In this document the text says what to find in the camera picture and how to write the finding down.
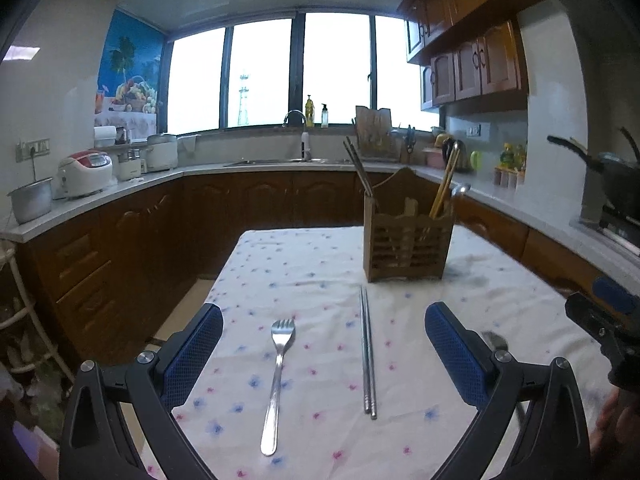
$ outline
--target fork handle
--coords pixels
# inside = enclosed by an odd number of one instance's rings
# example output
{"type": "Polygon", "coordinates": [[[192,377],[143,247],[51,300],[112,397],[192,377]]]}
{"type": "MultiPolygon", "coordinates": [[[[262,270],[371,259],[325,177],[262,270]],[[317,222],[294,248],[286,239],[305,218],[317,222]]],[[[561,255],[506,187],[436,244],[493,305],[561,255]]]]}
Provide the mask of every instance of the fork handle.
{"type": "Polygon", "coordinates": [[[276,356],[276,369],[273,371],[273,383],[271,383],[271,398],[267,415],[264,417],[262,441],[260,442],[260,451],[264,456],[274,454],[278,445],[278,407],[280,405],[283,357],[284,355],[280,353],[276,356]]]}

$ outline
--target utensil holder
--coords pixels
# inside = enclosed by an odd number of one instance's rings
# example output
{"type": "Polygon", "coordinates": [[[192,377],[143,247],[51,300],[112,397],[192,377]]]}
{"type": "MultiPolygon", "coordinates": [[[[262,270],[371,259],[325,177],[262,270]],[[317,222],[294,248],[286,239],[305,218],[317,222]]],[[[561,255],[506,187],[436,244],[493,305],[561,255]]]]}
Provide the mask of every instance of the utensil holder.
{"type": "Polygon", "coordinates": [[[433,199],[426,188],[421,177],[403,168],[374,186],[374,198],[365,196],[363,248],[368,282],[442,278],[454,224],[453,208],[447,200],[442,215],[431,219],[433,199]],[[398,197],[417,201],[417,214],[404,214],[398,197]]]}

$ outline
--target window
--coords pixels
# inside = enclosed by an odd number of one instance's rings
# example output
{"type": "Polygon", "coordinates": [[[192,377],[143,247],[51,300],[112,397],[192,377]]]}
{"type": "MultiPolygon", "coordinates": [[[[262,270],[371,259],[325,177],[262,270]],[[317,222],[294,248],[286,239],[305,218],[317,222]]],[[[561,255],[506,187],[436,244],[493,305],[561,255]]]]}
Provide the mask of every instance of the window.
{"type": "MultiPolygon", "coordinates": [[[[402,45],[403,38],[404,34],[399,38],[402,45]]],[[[320,122],[322,103],[327,105],[330,123],[351,123],[356,105],[370,106],[370,56],[368,16],[306,15],[302,101],[304,104],[311,95],[316,123],[320,122]]]]}
{"type": "Polygon", "coordinates": [[[225,29],[174,42],[169,76],[167,129],[171,134],[220,126],[220,73],[225,29]]]}
{"type": "Polygon", "coordinates": [[[378,108],[391,110],[394,126],[430,130],[440,116],[420,110],[420,67],[406,62],[405,36],[403,20],[376,16],[378,108]]]}
{"type": "Polygon", "coordinates": [[[234,27],[228,126],[282,123],[289,105],[291,20],[234,27]]]}

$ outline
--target white rice cooker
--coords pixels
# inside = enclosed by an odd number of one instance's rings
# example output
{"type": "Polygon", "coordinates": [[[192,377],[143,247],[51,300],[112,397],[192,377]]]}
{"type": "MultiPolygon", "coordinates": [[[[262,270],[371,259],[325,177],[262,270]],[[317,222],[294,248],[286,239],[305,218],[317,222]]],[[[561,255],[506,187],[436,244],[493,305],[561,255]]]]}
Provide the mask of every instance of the white rice cooker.
{"type": "Polygon", "coordinates": [[[89,195],[110,184],[113,164],[98,150],[85,150],[63,158],[58,165],[60,188],[65,196],[89,195]]]}
{"type": "Polygon", "coordinates": [[[178,137],[162,134],[146,140],[146,170],[163,171],[178,167],[178,137]]]}

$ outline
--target rice cooker lid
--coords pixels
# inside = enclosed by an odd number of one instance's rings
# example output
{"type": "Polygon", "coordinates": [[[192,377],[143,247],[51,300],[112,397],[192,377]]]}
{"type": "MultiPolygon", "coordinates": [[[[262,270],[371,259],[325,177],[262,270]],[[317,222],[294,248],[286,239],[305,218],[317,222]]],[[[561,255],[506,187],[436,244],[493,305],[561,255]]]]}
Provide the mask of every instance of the rice cooker lid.
{"type": "Polygon", "coordinates": [[[101,168],[108,166],[111,163],[111,159],[104,152],[98,152],[97,150],[85,150],[84,152],[72,153],[68,157],[62,159],[60,162],[60,168],[68,166],[74,162],[78,162],[86,168],[101,168]]]}
{"type": "Polygon", "coordinates": [[[178,142],[178,137],[171,134],[151,135],[146,138],[149,146],[153,144],[162,144],[163,142],[178,142]]]}

